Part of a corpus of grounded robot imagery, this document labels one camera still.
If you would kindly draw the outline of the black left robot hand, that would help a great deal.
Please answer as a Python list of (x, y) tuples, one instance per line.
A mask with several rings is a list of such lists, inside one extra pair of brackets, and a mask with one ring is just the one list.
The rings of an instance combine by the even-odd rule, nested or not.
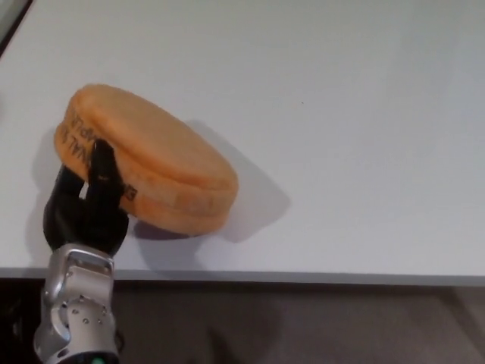
[[(86, 196), (80, 197), (84, 184)], [(51, 249), (80, 243), (114, 256), (127, 234), (129, 218), (120, 208), (124, 185), (114, 150), (105, 140), (94, 142), (88, 181), (62, 165), (43, 213), (43, 232)]]

